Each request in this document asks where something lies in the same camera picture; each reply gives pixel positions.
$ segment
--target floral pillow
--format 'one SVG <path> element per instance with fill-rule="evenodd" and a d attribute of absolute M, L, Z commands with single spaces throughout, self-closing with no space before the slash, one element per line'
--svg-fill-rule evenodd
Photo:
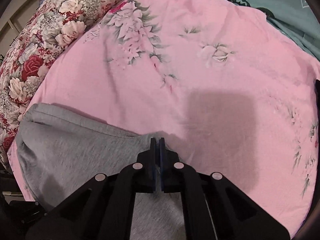
<path fill-rule="evenodd" d="M 44 0 L 0 68 L 0 162 L 55 59 L 120 0 Z"/>

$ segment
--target metal screw head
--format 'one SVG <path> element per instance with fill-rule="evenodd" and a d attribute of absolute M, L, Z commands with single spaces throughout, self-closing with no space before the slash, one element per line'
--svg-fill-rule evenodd
<path fill-rule="evenodd" d="M 142 169 L 143 165 L 141 163 L 134 163 L 132 165 L 132 168 L 134 168 L 135 170 L 140 170 Z"/>
<path fill-rule="evenodd" d="M 214 172 L 212 173 L 212 177 L 216 180 L 222 179 L 222 174 L 220 172 Z"/>
<path fill-rule="evenodd" d="M 99 173 L 94 178 L 96 179 L 96 181 L 103 181 L 106 178 L 106 176 L 102 173 Z"/>
<path fill-rule="evenodd" d="M 175 163 L 173 165 L 176 169 L 182 169 L 184 167 L 184 164 L 183 163 Z"/>

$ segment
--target grey cloth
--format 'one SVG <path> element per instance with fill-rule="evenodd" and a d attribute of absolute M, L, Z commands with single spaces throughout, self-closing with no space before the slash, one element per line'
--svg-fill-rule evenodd
<path fill-rule="evenodd" d="M 34 104 L 16 136 L 24 179 L 47 210 L 97 173 L 112 175 L 150 147 L 152 134 L 138 136 L 63 108 Z M 185 239 L 179 194 L 137 194 L 131 239 Z"/>

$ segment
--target pink bedsheet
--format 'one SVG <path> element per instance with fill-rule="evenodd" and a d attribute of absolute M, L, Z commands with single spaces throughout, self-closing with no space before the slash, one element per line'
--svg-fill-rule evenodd
<path fill-rule="evenodd" d="M 316 180 L 319 77 L 319 62 L 259 10 L 125 0 L 55 61 L 31 104 L 162 131 L 185 163 L 222 172 L 294 236 Z M 32 200 L 15 145 L 9 155 Z"/>

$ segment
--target wall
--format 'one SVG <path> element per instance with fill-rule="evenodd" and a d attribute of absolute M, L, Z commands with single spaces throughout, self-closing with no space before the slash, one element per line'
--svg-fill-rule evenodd
<path fill-rule="evenodd" d="M 5 56 L 17 31 L 10 28 L 8 20 L 21 31 L 39 7 L 39 0 L 12 0 L 0 18 L 0 54 Z"/>
<path fill-rule="evenodd" d="M 0 34 L 0 54 L 3 56 L 7 54 L 7 51 L 9 50 L 10 45 L 16 36 L 17 34 L 15 31 L 10 28 L 9 24 L 7 24 Z"/>

